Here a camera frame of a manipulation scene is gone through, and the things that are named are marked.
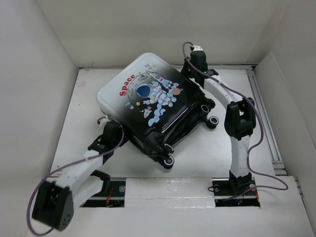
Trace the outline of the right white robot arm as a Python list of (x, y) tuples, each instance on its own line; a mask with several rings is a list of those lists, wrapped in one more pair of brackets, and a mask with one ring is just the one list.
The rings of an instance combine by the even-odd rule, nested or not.
[(229, 195), (241, 195), (253, 183), (247, 165), (247, 151), (250, 137), (256, 127), (256, 117), (252, 108), (254, 101), (252, 98), (243, 99), (225, 88), (225, 84), (218, 78), (218, 73), (208, 69), (206, 54), (201, 46), (193, 45), (190, 50), (190, 57), (185, 57), (181, 73), (193, 78), (226, 109), (224, 128), (230, 137), (232, 147), (232, 163), (228, 179)]

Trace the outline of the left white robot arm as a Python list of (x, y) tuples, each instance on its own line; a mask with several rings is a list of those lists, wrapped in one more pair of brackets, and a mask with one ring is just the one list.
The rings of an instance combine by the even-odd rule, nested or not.
[(87, 148), (83, 158), (52, 171), (38, 184), (27, 209), (27, 223), (34, 235), (41, 234), (31, 226), (36, 220), (63, 231), (71, 222), (75, 210), (94, 194), (106, 195), (111, 178), (99, 171), (124, 141), (124, 129), (116, 121), (107, 120), (103, 133)]

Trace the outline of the black space-print suitcase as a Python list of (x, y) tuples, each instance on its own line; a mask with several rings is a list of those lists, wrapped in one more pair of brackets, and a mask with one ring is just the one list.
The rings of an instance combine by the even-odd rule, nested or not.
[(97, 93), (101, 111), (118, 121), (128, 140), (166, 169), (174, 147), (200, 123), (216, 128), (210, 116), (215, 102), (188, 77), (147, 52), (140, 55)]

